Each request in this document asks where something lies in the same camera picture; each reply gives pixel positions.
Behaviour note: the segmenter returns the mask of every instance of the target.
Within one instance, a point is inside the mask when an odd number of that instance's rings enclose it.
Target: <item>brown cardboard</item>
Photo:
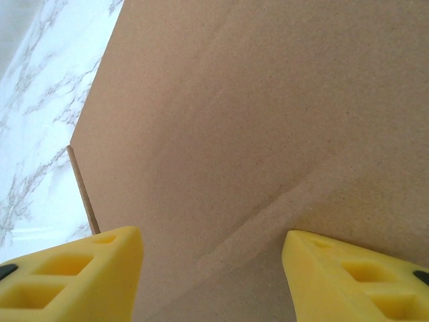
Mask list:
[[[313,231],[429,266],[425,1],[126,0],[71,146],[136,321],[293,321]]]

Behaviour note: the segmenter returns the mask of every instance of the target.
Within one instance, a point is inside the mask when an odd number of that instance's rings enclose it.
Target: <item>white marble countertop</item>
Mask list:
[[[90,235],[68,145],[123,0],[45,0],[0,82],[0,263]]]

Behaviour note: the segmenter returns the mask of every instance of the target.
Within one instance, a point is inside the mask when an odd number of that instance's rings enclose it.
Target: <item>yellow foam pad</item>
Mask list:
[[[18,268],[0,280],[0,321],[130,321],[142,260],[139,229],[122,227],[3,263]]]
[[[429,321],[429,270],[305,231],[290,231],[282,260],[298,322]]]

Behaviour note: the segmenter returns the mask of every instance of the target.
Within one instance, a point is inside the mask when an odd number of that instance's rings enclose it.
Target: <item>cardboard box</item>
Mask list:
[[[126,0],[72,137],[136,321],[293,321],[290,229],[429,265],[425,1]]]

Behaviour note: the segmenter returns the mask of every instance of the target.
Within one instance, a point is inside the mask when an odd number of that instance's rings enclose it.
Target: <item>square hole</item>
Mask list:
[[[3,293],[2,309],[43,309],[62,291],[63,285],[18,284]]]
[[[34,274],[75,276],[79,274],[91,260],[93,260],[93,257],[89,255],[61,254],[50,258],[40,266]]]
[[[428,303],[413,294],[371,295],[371,300],[389,319],[429,321]]]
[[[366,260],[342,261],[343,268],[357,282],[394,282],[396,276],[381,264]]]
[[[93,241],[93,243],[96,244],[109,244],[111,242],[113,242],[116,239],[115,235],[110,235],[110,236],[103,236],[100,238],[95,238],[95,240]]]

